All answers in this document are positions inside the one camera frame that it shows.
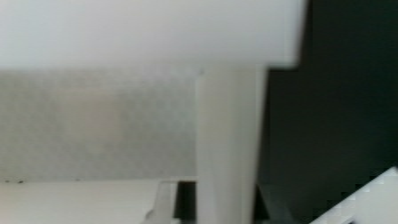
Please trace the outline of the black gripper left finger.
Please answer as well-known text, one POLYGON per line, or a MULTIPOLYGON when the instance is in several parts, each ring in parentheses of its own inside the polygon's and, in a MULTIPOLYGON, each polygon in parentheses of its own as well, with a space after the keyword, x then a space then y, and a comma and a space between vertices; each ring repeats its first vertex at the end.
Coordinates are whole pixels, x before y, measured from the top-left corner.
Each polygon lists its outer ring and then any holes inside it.
POLYGON ((162 181, 144 224, 197 224, 196 182, 162 181))

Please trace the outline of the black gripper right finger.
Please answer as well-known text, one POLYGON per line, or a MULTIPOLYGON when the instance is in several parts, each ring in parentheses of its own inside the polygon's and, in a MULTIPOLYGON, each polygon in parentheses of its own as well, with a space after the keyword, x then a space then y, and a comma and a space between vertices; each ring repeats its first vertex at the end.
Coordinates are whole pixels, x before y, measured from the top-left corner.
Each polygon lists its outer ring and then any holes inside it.
POLYGON ((276 192, 270 186, 258 184, 254 194, 254 224, 276 224, 276 209, 276 192))

